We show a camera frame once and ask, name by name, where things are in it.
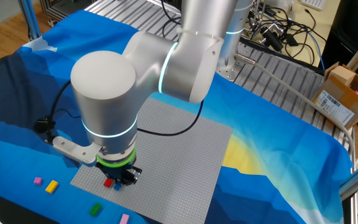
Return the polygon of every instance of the pink lego brick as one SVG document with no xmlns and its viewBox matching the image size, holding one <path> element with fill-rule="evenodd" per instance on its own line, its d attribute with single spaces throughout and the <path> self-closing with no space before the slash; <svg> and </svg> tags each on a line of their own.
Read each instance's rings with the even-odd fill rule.
<svg viewBox="0 0 358 224">
<path fill-rule="evenodd" d="M 128 223 L 128 219 L 129 219 L 129 215 L 127 214 L 123 214 L 121 221 L 119 222 L 119 224 L 127 224 Z"/>
<path fill-rule="evenodd" d="M 36 177 L 35 180 L 34 180 L 34 184 L 41 185 L 42 184 L 42 178 L 41 177 Z"/>
</svg>

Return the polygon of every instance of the green lego brick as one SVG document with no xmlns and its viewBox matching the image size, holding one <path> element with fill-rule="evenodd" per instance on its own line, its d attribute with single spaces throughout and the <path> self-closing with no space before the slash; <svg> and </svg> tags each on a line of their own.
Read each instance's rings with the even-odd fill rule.
<svg viewBox="0 0 358 224">
<path fill-rule="evenodd" d="M 101 207 L 102 207 L 101 204 L 96 203 L 95 205 L 93 205 L 93 208 L 89 211 L 89 213 L 93 216 L 96 216 L 96 214 L 98 213 Z"/>
</svg>

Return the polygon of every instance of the blue cable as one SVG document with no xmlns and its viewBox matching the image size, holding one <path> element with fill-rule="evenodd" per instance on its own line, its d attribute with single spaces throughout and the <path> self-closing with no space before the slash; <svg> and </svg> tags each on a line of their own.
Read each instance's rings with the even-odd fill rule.
<svg viewBox="0 0 358 224">
<path fill-rule="evenodd" d="M 325 70 L 326 70 L 326 67 L 324 66 L 323 58 L 322 58 L 322 56 L 321 56 L 321 51 L 320 51 L 320 47 L 319 47 L 319 45 L 318 45 L 318 43 L 317 43 L 317 40 L 315 39 L 315 37 L 313 37 L 313 35 L 311 35 L 310 32 L 308 32 L 308 34 L 311 36 L 311 38 L 314 40 L 314 42 L 315 42 L 316 45 L 317 45 L 318 54 L 319 54 L 319 56 L 320 56 L 321 66 L 323 67 L 323 71 L 325 71 Z"/>
</svg>

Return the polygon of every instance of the white cable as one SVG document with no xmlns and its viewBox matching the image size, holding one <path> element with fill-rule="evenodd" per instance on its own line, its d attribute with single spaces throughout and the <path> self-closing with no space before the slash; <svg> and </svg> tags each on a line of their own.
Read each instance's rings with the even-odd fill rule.
<svg viewBox="0 0 358 224">
<path fill-rule="evenodd" d="M 264 68 L 263 66 L 259 65 L 258 63 L 256 63 L 255 61 L 251 60 L 243 55 L 239 55 L 237 54 L 236 56 L 239 56 L 241 59 L 244 59 L 247 63 L 251 63 L 253 64 L 255 67 L 261 69 L 264 73 L 266 73 L 267 75 L 269 75 L 270 77 L 272 77 L 274 80 L 278 81 L 279 84 L 283 85 L 285 88 L 287 88 L 288 90 L 290 90 L 291 92 L 293 92 L 296 96 L 298 96 L 299 98 L 301 98 L 303 101 L 305 101 L 307 104 L 309 104 L 311 107 L 313 107 L 315 110 L 319 111 L 322 115 L 324 115 L 327 119 L 331 120 L 346 136 L 347 141 L 349 142 L 349 155 L 352 155 L 354 153 L 354 149 L 355 144 L 354 141 L 351 137 L 351 135 L 349 134 L 349 132 L 347 131 L 347 129 L 345 128 L 345 126 L 343 125 L 342 122 L 338 121 L 335 117 L 331 116 L 329 113 L 327 113 L 325 110 L 323 110 L 322 108 L 320 108 L 319 106 L 317 106 L 316 104 L 314 104 L 312 101 L 310 101 L 309 99 L 307 99 L 307 97 L 303 96 L 301 93 L 299 93 L 298 91 L 296 91 L 294 88 L 292 88 L 290 85 L 286 84 L 285 82 L 283 82 L 281 79 L 277 78 L 275 75 L 273 75 L 270 71 L 268 71 L 266 68 Z"/>
</svg>

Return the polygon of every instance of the red lego brick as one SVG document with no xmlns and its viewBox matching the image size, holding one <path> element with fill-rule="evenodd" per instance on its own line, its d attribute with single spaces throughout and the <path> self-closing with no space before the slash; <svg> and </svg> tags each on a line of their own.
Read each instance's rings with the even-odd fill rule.
<svg viewBox="0 0 358 224">
<path fill-rule="evenodd" d="M 106 179 L 106 181 L 104 182 L 104 186 L 106 187 L 110 187 L 112 184 L 112 179 Z"/>
</svg>

